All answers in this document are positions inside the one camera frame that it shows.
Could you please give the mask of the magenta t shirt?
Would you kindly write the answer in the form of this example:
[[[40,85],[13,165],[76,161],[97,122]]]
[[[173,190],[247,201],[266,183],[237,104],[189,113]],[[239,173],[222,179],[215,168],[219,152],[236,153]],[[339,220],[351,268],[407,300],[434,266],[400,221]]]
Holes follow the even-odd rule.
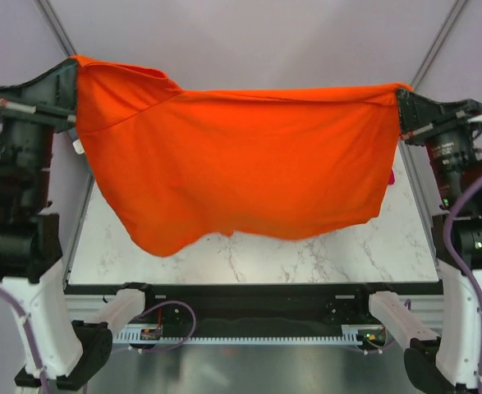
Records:
[[[392,186],[394,184],[395,184],[395,174],[394,174],[394,170],[391,169],[390,176],[389,176],[389,179],[388,179],[388,185]]]

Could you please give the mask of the orange t shirt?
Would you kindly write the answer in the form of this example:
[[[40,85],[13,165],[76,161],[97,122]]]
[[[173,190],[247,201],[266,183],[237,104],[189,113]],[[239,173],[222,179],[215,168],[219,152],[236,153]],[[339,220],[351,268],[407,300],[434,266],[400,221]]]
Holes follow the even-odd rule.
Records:
[[[76,60],[77,134],[144,251],[237,231],[296,241],[379,215],[402,84],[194,91],[154,68]]]

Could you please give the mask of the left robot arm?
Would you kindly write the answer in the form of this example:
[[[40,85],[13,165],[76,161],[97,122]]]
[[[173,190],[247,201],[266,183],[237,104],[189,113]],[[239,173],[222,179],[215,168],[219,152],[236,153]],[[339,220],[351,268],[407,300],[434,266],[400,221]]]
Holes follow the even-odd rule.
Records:
[[[107,363],[112,339],[158,303],[130,282],[97,315],[71,320],[64,295],[59,216],[48,211],[53,137],[76,125],[77,60],[20,85],[0,86],[0,296],[25,348],[19,388],[78,391]]]

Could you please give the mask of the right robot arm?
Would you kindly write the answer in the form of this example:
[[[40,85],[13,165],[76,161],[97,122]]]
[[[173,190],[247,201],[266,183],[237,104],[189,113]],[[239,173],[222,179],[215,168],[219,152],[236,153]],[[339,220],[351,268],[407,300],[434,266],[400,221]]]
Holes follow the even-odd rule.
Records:
[[[426,328],[391,291],[354,302],[363,323],[376,319],[403,349],[411,384],[423,393],[482,393],[482,104],[440,103],[396,93],[402,141],[426,149],[442,202],[432,237],[443,285],[443,328]]]

